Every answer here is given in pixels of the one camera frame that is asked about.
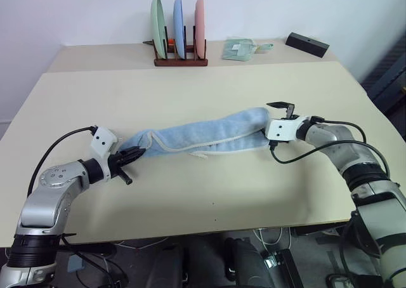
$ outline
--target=beige tabletop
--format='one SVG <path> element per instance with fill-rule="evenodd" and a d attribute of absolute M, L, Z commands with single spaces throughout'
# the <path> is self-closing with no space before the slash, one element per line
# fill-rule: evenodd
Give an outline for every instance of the beige tabletop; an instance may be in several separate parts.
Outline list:
<path fill-rule="evenodd" d="M 361 125 L 405 191 L 404 141 L 338 62 L 53 72 L 43 74 L 0 141 L 0 247 L 11 245 L 30 176 L 62 134 L 97 124 L 126 139 L 270 101 Z M 90 141 L 86 133 L 63 141 L 43 169 L 89 158 Z M 279 145 L 276 154 L 288 159 L 310 149 L 296 142 Z M 346 220 L 354 209 L 346 183 L 323 154 L 288 165 L 267 150 L 207 160 L 178 154 L 141 158 L 126 171 L 132 185 L 119 178 L 96 183 L 74 201 L 65 230 L 77 233 L 73 242 L 312 225 Z"/>
<path fill-rule="evenodd" d="M 272 43 L 273 49 L 254 54 L 248 62 L 222 60 L 223 41 L 207 42 L 209 66 L 247 66 L 275 63 L 304 63 L 337 61 L 327 50 L 323 58 L 285 45 L 285 40 L 255 40 L 256 44 Z M 166 69 L 154 66 L 154 49 L 146 44 L 111 44 L 94 46 L 67 46 L 62 48 L 48 72 L 72 72 L 89 70 Z"/>

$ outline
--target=robotic arm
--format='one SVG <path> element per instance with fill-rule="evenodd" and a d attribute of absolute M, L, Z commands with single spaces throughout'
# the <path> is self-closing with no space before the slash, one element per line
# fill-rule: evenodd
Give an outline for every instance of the robotic arm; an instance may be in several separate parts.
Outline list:
<path fill-rule="evenodd" d="M 280 142 L 303 140 L 321 147 L 338 141 L 320 151 L 345 179 L 357 211 L 379 247 L 383 281 L 391 282 L 393 287 L 405 287 L 406 198 L 399 184 L 390 180 L 389 173 L 381 169 L 369 148 L 350 143 L 357 141 L 345 126 L 321 124 L 324 119 L 320 117 L 294 115 L 293 104 L 268 105 L 287 109 L 286 118 L 271 120 L 265 130 L 274 157 L 273 150 Z"/>
<path fill-rule="evenodd" d="M 1 268 L 0 288 L 49 283 L 73 200 L 100 180 L 120 176 L 127 185 L 133 182 L 121 167 L 141 157 L 145 149 L 130 147 L 111 154 L 116 144 L 111 131 L 95 128 L 92 159 L 54 166 L 40 175 L 21 211 L 8 262 Z"/>
<path fill-rule="evenodd" d="M 357 143 L 346 127 L 321 124 L 324 120 L 319 117 L 294 115 L 293 104 L 269 106 L 287 109 L 286 118 L 271 120 L 266 127 L 273 156 L 276 158 L 274 149 L 281 142 L 303 140 L 317 148 L 325 146 L 320 151 L 347 182 L 357 211 L 379 246 L 383 280 L 396 288 L 405 287 L 406 198 L 389 172 L 381 169 L 370 149 Z M 116 143 L 114 134 L 98 128 L 91 145 L 92 159 L 51 167 L 40 175 L 38 187 L 22 209 L 8 262 L 1 269 L 0 288 L 50 282 L 72 201 L 100 180 L 120 176 L 126 184 L 132 182 L 121 167 L 145 150 L 131 147 L 111 154 Z"/>

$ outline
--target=black cable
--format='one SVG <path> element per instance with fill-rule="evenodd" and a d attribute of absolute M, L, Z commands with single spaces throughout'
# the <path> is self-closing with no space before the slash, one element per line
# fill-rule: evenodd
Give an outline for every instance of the black cable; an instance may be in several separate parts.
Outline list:
<path fill-rule="evenodd" d="M 349 220 L 349 222 L 347 222 L 347 224 L 344 227 L 343 232 L 340 235 L 340 241 L 338 243 L 338 249 L 339 249 L 339 253 L 340 253 L 340 259 L 341 259 L 341 263 L 343 264 L 344 267 L 344 271 L 345 274 L 348 276 L 348 278 L 350 279 L 351 284 L 353 284 L 354 288 L 358 288 L 358 284 L 355 281 L 355 278 L 353 276 L 353 274 L 350 272 L 350 270 L 348 269 L 348 265 L 347 262 L 345 260 L 344 257 L 344 242 L 345 242 L 345 238 L 348 234 L 348 231 L 350 230 L 351 226 L 354 223 L 354 217 L 352 216 Z"/>
<path fill-rule="evenodd" d="M 96 258 L 99 258 L 99 259 L 105 259 L 106 262 L 108 262 L 108 263 L 110 263 L 110 264 L 116 266 L 117 269 L 120 270 L 121 274 L 126 278 L 126 280 L 128 280 L 128 275 L 127 275 L 127 273 L 126 273 L 117 263 L 114 263 L 111 259 L 104 258 L 104 257 L 102 257 L 102 256 L 99 256 L 99 255 L 96 255 L 96 254 L 93 254 L 93 253 L 91 253 L 90 255 L 92 255 L 92 256 L 94 256 L 94 257 L 96 257 Z"/>
<path fill-rule="evenodd" d="M 76 271 L 76 278 L 84 288 L 90 288 L 88 285 L 86 285 L 84 282 L 82 282 L 81 278 L 79 277 L 79 273 L 77 271 Z"/>
<path fill-rule="evenodd" d="M 399 270 L 393 272 L 393 273 L 391 274 L 391 276 L 388 277 L 388 279 L 387 279 L 386 281 L 390 283 L 390 282 L 393 280 L 393 278 L 394 278 L 395 276 L 397 276 L 397 275 L 398 275 L 399 273 L 401 273 L 401 272 L 406 272 L 406 267 L 401 268 L 401 269 L 399 269 Z"/>
<path fill-rule="evenodd" d="M 355 239 L 357 240 L 358 245 L 360 246 L 361 250 L 366 255 L 372 256 L 373 258 L 380 258 L 381 257 L 378 253 L 373 253 L 370 249 L 366 248 L 365 245 L 362 243 L 360 232 L 357 229 L 357 224 L 354 224 L 354 233 L 355 233 Z"/>
<path fill-rule="evenodd" d="M 106 269 L 104 269 L 103 267 L 101 267 L 100 265 L 96 264 L 94 261 L 92 261 L 91 259 L 89 259 L 88 257 L 86 257 L 85 255 L 81 254 L 79 251 L 76 251 L 72 245 L 69 244 L 69 242 L 66 240 L 66 238 L 64 236 L 61 237 L 62 242 L 66 245 L 66 247 L 75 255 L 79 256 L 81 259 L 83 259 L 84 261 L 88 262 L 89 264 L 91 264 L 93 267 L 95 267 L 96 269 L 99 269 L 101 272 L 103 272 L 107 278 L 108 278 L 108 282 L 111 285 L 111 287 L 114 287 L 114 281 L 113 278 L 111 276 L 111 274 L 109 274 L 109 272 L 107 272 Z"/>
<path fill-rule="evenodd" d="M 382 163 L 383 163 L 383 165 L 384 165 L 384 167 L 385 167 L 386 175 L 387 175 L 388 178 L 390 178 L 389 165 L 388 165 L 388 163 L 386 162 L 385 157 L 383 157 L 383 155 L 381 154 L 381 152 L 380 152 L 378 149 L 374 148 L 372 145 L 369 145 L 368 143 L 364 143 L 364 142 L 357 141 L 357 140 L 338 140 L 338 141 L 330 142 L 330 143 L 327 143 L 327 144 L 322 145 L 322 146 L 320 146 L 320 147 L 317 147 L 317 148 L 315 148 L 315 149 L 313 149 L 313 150 L 310 150 L 309 152 L 307 152 L 307 153 L 305 153 L 305 154 L 303 154 L 303 155 L 300 155 L 299 157 L 293 158 L 293 159 L 291 159 L 291 160 L 286 160 L 286 161 L 280 160 L 280 159 L 275 155 L 275 152 L 274 152 L 274 149 L 275 149 L 275 148 L 274 148 L 274 147 L 273 147 L 273 148 L 271 147 L 271 154 L 272 154 L 272 157 L 273 157 L 277 162 L 279 162 L 279 163 L 281 163 L 281 164 L 288 164 L 288 163 L 292 163 L 292 162 L 298 161 L 298 160 L 300 160 L 300 159 L 302 159 L 302 158 L 305 158 L 305 157 L 311 155 L 312 153 L 318 152 L 319 150 L 322 150 L 322 149 L 324 149 L 324 148 L 331 147 L 331 146 L 333 146 L 333 145 L 338 145 L 338 144 L 345 144 L 345 143 L 354 143 L 354 144 L 363 145 L 363 146 L 369 148 L 370 150 L 372 150 L 372 151 L 373 151 L 375 154 L 377 154 L 377 155 L 379 156 L 379 158 L 382 160 Z"/>
<path fill-rule="evenodd" d="M 76 133 L 80 133 L 81 131 L 91 131 L 92 133 L 95 133 L 97 130 L 96 126 L 89 126 L 88 128 L 79 128 L 79 129 L 75 129 L 74 131 L 71 131 L 67 134 L 64 134 L 61 138 L 57 139 L 49 148 L 48 150 L 45 152 L 45 154 L 43 155 L 43 157 L 41 158 L 41 160 L 38 162 L 38 165 L 36 167 L 36 169 L 34 170 L 34 172 L 32 173 L 32 177 L 31 177 L 31 181 L 30 181 L 30 185 L 28 187 L 28 191 L 27 191 L 27 197 L 32 193 L 32 189 L 34 187 L 34 183 L 36 182 L 36 177 L 38 175 L 38 172 L 41 168 L 41 166 L 43 165 L 45 159 L 47 158 L 47 156 L 49 155 L 49 153 L 57 146 L 57 144 L 59 144 L 59 142 L 61 142 L 63 139 L 68 138 L 69 136 L 72 136 L 73 134 Z"/>
<path fill-rule="evenodd" d="M 365 135 L 364 131 L 362 130 L 361 127 L 358 125 L 351 123 L 351 122 L 345 122 L 345 121 L 329 121 L 329 120 L 324 120 L 322 123 L 329 123 L 329 124 L 342 124 L 342 125 L 349 125 L 352 126 L 353 128 L 356 128 L 362 135 L 362 142 L 366 143 L 367 142 L 367 136 Z"/>

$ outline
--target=blue towel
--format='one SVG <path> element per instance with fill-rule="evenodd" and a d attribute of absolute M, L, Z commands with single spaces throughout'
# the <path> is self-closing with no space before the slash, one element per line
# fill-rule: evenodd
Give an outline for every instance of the blue towel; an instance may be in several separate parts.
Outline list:
<path fill-rule="evenodd" d="M 140 131 L 124 142 L 120 149 L 132 146 L 146 148 L 145 157 L 180 152 L 204 157 L 207 154 L 253 150 L 268 145 L 269 140 L 261 131 L 268 120 L 266 108 L 250 108 L 218 120 L 195 122 L 160 131 Z"/>

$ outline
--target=black box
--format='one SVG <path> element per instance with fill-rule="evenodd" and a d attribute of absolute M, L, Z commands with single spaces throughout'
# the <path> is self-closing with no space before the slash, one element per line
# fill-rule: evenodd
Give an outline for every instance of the black box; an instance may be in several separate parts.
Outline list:
<path fill-rule="evenodd" d="M 319 58 L 324 56 L 325 52 L 330 46 L 314 39 L 310 39 L 309 37 L 301 36 L 300 34 L 294 32 L 288 36 L 286 45 L 318 56 Z"/>

